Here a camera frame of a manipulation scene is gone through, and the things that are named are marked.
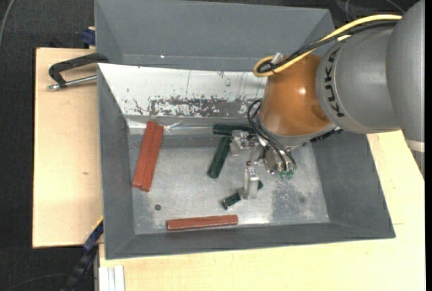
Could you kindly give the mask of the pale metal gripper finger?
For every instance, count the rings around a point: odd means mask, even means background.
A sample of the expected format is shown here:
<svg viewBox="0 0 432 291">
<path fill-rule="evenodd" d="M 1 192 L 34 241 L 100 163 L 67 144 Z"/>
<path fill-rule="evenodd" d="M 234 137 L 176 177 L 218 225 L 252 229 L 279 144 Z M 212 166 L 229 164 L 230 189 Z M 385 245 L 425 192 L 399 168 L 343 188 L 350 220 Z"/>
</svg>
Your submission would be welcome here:
<svg viewBox="0 0 432 291">
<path fill-rule="evenodd" d="M 242 151 L 251 149 L 253 146 L 253 136 L 245 134 L 234 136 L 231 141 L 231 155 L 237 157 Z"/>
<path fill-rule="evenodd" d="M 255 199 L 259 189 L 259 177 L 257 176 L 256 169 L 248 167 L 244 172 L 244 191 L 243 197 L 248 199 Z"/>
</svg>

